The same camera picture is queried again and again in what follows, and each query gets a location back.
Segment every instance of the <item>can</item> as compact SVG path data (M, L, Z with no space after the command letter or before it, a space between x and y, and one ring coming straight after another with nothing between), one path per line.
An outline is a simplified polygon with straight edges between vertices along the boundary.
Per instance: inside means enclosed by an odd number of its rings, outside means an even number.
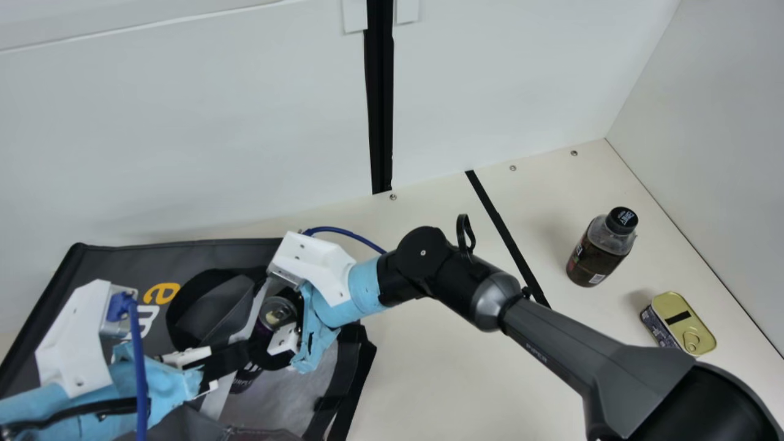
M654 297L640 318L663 348L679 348L695 357L716 348L716 338L705 323L686 299L673 291Z

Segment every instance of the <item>brown liquid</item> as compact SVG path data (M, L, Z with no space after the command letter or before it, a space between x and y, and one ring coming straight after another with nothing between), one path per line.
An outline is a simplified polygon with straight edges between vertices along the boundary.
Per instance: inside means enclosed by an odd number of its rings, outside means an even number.
M566 275L576 284L596 286L607 278L627 256L608 253L588 239L588 231L575 247L566 264Z

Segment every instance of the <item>yellow letter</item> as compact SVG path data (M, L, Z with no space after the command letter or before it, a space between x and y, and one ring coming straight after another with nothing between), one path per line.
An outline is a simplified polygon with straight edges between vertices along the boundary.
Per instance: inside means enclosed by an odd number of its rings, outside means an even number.
M170 295L166 295L166 291L171 290L172 293ZM155 303L157 304L167 304L174 296L177 295L177 292L180 291L180 285L177 283L159 283L158 285L153 286L146 293L144 293L144 303L150 304L152 303L152 296L155 295Z

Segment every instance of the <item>black bottle cap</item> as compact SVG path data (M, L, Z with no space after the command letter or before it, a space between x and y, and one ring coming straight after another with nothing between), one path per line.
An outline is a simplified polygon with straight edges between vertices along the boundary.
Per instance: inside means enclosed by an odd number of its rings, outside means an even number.
M604 219L604 224L617 235L630 235L637 226L637 214L625 206L617 206Z

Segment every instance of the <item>white panel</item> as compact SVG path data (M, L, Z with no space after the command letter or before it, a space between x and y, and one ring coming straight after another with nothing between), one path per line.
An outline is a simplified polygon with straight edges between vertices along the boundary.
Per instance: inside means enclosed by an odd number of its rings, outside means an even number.
M395 0L394 17L397 24L419 20L419 0Z
M394 183L602 138L678 0L426 0L394 28Z
M364 31L368 28L367 0L343 0L343 31Z
M301 0L0 0L0 49Z
M368 194L362 36L312 1L0 54L0 332L68 246Z
M778 0L684 0L608 136L780 352L782 23Z

